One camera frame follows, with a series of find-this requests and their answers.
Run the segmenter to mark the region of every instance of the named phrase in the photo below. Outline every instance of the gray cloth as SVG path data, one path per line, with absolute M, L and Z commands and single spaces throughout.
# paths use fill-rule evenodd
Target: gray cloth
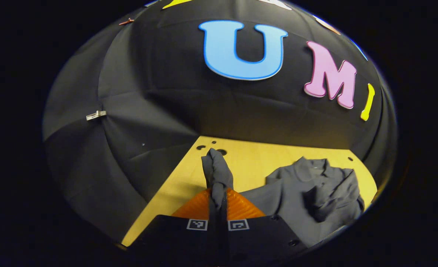
M 224 157 L 211 148 L 206 156 L 201 157 L 202 169 L 206 177 L 207 188 L 212 188 L 211 196 L 216 209 L 221 208 L 222 198 L 227 188 L 234 189 L 234 178 Z
M 280 215 L 307 247 L 363 213 L 354 170 L 330 167 L 327 159 L 302 157 L 276 169 L 265 183 L 241 194 L 266 215 Z

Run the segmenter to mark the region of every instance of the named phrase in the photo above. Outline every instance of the blue letter u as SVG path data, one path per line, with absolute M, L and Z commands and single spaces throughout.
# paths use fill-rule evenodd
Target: blue letter u
M 204 59 L 215 73 L 238 80 L 263 80 L 275 75 L 283 63 L 283 37 L 288 33 L 269 25 L 255 25 L 264 35 L 264 57 L 258 62 L 240 59 L 236 52 L 237 31 L 244 24 L 232 20 L 213 20 L 199 25 L 205 32 Z

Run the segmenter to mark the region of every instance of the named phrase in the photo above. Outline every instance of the orange soft finger pad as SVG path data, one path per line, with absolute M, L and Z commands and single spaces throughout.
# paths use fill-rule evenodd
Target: orange soft finger pad
M 209 220 L 209 196 L 211 189 L 199 192 L 171 216 L 196 220 Z
M 263 217 L 265 213 L 236 191 L 227 189 L 227 219 L 241 220 Z

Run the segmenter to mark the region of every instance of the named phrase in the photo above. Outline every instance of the pink letter m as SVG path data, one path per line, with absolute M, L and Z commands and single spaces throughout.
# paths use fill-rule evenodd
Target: pink letter m
M 343 87 L 343 91 L 338 96 L 338 103 L 345 108 L 353 108 L 356 68 L 345 60 L 337 70 L 328 49 L 312 41 L 308 41 L 307 45 L 313 51 L 314 65 L 311 81 L 304 87 L 305 93 L 322 98 L 326 94 L 326 89 L 323 86 L 326 75 L 330 100 L 334 99 Z

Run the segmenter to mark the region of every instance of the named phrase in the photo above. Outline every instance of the black background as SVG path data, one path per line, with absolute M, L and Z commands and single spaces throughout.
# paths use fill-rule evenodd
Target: black background
M 80 220 L 51 181 L 41 118 L 49 88 L 75 50 L 143 3 L 0 2 L 0 266 L 128 266 L 125 252 Z M 300 262 L 438 261 L 438 2 L 298 5 L 352 38 L 380 67 L 401 130 L 393 179 L 374 208 Z

